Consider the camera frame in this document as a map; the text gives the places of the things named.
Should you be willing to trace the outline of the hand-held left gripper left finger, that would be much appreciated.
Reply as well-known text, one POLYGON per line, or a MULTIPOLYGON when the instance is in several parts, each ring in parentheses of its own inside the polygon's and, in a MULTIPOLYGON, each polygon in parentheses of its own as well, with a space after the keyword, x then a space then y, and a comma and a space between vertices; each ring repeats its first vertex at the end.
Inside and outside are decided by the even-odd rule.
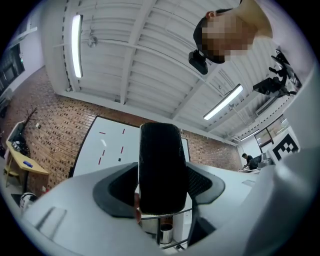
POLYGON ((137 163, 69 178, 22 215, 26 236, 45 254, 159 254, 137 223, 137 163))

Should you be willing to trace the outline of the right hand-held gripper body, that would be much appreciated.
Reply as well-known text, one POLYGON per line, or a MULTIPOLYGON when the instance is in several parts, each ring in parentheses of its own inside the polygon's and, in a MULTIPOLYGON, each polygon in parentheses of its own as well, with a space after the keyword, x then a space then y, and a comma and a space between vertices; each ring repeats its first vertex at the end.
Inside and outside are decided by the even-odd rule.
POLYGON ((271 158, 274 164, 277 164, 283 158, 297 153, 299 150, 300 144, 292 128, 289 126, 273 139, 273 144, 267 150, 266 156, 271 158))

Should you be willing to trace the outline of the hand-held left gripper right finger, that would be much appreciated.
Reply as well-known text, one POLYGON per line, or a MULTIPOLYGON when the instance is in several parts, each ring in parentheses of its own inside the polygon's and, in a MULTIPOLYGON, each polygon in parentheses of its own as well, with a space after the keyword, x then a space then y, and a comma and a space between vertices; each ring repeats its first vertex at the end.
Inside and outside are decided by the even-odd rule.
POLYGON ((256 183, 259 172, 237 172, 187 164, 192 221, 187 245, 192 246, 227 223, 256 183))

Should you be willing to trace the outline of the person's left hand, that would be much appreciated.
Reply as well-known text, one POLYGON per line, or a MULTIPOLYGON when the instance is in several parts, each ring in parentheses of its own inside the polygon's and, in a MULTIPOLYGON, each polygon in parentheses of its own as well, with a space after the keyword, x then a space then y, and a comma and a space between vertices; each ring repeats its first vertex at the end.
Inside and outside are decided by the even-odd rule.
POLYGON ((138 193, 134 194, 134 206, 135 209, 135 218, 137 220, 137 223, 139 224, 141 222, 142 213, 140 211, 140 196, 138 193))

